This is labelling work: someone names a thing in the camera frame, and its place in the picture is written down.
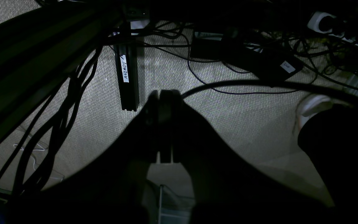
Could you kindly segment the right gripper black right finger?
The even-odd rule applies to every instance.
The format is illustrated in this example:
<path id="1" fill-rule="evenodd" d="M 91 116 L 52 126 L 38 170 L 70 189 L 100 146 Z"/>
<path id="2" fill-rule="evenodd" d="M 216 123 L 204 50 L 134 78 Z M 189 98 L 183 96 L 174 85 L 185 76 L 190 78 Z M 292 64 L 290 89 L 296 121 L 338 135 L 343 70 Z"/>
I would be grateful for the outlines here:
<path id="1" fill-rule="evenodd" d="M 171 113 L 164 133 L 170 134 L 173 158 L 193 184 L 191 224 L 317 224 L 333 217 L 322 202 L 273 180 L 239 156 L 178 91 L 163 90 L 160 102 Z"/>

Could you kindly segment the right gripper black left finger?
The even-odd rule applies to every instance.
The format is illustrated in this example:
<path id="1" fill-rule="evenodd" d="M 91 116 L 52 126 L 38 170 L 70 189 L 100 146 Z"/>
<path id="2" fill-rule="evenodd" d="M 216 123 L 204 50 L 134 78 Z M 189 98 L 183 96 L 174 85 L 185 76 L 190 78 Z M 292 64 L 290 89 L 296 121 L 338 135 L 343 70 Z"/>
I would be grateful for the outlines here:
<path id="1" fill-rule="evenodd" d="M 145 179 L 154 151 L 158 94 L 100 156 L 55 187 L 43 192 L 44 224 L 146 224 L 142 205 Z"/>

